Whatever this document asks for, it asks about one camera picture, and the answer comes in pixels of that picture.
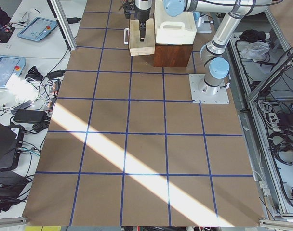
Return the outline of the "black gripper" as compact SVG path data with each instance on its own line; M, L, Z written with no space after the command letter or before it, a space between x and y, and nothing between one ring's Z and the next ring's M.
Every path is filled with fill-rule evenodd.
M140 41L146 37L146 21L149 19L151 0L135 1L135 19L139 20Z

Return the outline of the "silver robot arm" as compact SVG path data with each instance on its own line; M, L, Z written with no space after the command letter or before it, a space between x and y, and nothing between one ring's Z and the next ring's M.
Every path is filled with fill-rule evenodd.
M236 27L245 16L256 15L264 11L270 0L164 0L165 13L176 17L183 12L225 13L211 41L201 48L200 56L205 66L204 79L198 84L204 95L216 95L220 84L229 72L228 62L221 58ZM216 61L227 67L222 75L212 70Z

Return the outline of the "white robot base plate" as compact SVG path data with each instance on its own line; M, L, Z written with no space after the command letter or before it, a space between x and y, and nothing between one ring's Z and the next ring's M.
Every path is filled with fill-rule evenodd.
M224 80L217 87L211 87L204 81L204 74L189 74L192 103L229 104Z

